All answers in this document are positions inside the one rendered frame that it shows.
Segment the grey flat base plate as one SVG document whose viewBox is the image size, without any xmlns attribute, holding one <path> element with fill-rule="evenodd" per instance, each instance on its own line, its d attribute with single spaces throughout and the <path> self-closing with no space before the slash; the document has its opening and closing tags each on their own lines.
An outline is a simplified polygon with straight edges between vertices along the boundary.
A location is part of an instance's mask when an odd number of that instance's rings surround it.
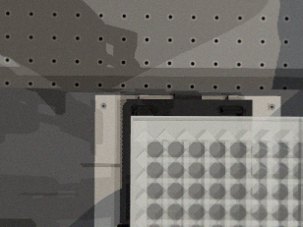
<svg viewBox="0 0 303 227">
<path fill-rule="evenodd" d="M 0 0 L 0 87 L 303 89 L 303 0 Z"/>
</svg>

